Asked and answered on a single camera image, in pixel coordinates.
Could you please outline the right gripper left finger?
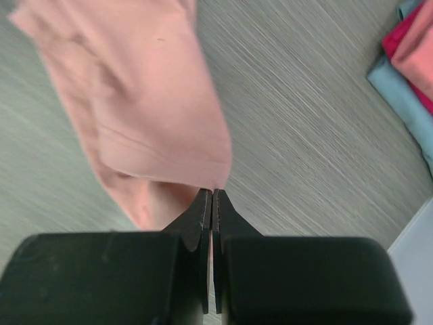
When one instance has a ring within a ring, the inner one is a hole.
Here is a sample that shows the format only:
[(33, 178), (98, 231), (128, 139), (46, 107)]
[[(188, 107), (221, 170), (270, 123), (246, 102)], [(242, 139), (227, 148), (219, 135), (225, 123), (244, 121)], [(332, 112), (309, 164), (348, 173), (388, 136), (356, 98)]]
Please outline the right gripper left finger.
[(201, 324), (212, 194), (159, 232), (34, 234), (1, 275), (2, 324)]

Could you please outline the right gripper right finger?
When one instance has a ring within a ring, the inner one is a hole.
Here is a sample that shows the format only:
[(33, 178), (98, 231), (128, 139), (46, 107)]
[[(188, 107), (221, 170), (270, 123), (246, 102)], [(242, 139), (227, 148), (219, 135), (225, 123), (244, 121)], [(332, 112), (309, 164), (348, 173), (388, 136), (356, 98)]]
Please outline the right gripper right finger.
[(216, 311), (224, 324), (410, 324), (413, 312), (375, 240), (265, 236), (226, 192), (212, 198)]

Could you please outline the pink printed t shirt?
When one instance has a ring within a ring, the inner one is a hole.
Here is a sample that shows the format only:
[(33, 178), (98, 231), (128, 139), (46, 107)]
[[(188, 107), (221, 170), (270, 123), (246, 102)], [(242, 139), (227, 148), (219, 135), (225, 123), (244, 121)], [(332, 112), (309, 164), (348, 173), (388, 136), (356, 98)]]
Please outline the pink printed t shirt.
[(196, 35), (195, 1), (19, 1), (106, 192), (145, 231), (225, 186), (231, 139)]

